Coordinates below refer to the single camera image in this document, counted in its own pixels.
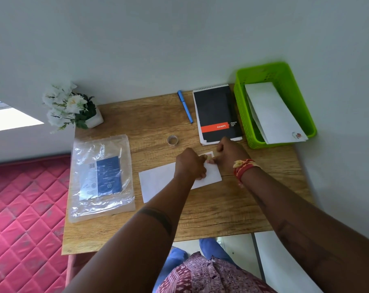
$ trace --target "patterned shirt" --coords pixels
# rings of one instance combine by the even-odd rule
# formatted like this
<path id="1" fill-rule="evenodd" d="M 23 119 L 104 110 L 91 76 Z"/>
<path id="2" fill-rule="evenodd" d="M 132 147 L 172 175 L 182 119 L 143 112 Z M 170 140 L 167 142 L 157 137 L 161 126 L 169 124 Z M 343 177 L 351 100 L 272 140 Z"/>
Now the patterned shirt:
<path id="1" fill-rule="evenodd" d="M 251 273 L 218 258 L 207 260 L 200 252 L 171 271 L 156 291 L 167 292 L 276 293 Z"/>

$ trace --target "basket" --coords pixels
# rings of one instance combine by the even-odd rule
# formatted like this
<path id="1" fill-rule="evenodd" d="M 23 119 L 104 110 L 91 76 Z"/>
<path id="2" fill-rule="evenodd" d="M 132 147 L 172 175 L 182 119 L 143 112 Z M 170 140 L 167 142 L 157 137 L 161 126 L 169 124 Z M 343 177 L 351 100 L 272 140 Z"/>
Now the basket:
<path id="1" fill-rule="evenodd" d="M 249 147 L 258 149 L 287 144 L 266 144 L 251 115 L 244 84 L 261 82 L 273 83 L 285 105 L 289 108 L 308 138 L 314 137 L 317 132 L 316 127 L 289 65 L 285 62 L 269 63 L 240 69 L 236 72 L 236 82 L 233 91 Z"/>

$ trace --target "transparent plastic bag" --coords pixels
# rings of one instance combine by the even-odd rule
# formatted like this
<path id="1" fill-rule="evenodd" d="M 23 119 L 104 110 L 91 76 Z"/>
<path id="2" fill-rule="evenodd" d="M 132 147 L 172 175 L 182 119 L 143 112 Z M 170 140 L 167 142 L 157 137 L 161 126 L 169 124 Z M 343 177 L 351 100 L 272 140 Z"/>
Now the transparent plastic bag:
<path id="1" fill-rule="evenodd" d="M 75 142 L 72 165 L 70 222 L 136 209 L 126 135 Z"/>

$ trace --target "pink quilted mattress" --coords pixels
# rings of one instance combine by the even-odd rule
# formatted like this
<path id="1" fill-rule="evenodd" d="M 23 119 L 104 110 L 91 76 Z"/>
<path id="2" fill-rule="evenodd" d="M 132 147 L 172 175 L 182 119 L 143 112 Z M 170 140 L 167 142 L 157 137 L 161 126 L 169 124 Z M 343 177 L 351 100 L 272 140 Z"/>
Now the pink quilted mattress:
<path id="1" fill-rule="evenodd" d="M 70 156 L 0 165 L 0 292 L 61 292 Z"/>

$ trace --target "pen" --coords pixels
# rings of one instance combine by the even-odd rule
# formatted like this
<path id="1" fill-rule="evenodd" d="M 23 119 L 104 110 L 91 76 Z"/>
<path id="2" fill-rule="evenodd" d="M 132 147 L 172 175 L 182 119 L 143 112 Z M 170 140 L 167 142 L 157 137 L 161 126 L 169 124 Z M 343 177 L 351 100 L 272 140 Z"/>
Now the pen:
<path id="1" fill-rule="evenodd" d="M 179 95 L 179 98 L 183 104 L 183 107 L 184 109 L 186 110 L 186 113 L 187 113 L 187 116 L 188 116 L 188 119 L 190 120 L 190 123 L 193 123 L 193 119 L 191 118 L 191 114 L 190 114 L 190 111 L 188 110 L 187 108 L 187 105 L 186 105 L 186 102 L 184 101 L 184 97 L 182 95 L 182 92 L 181 91 L 178 91 L 178 95 Z"/>

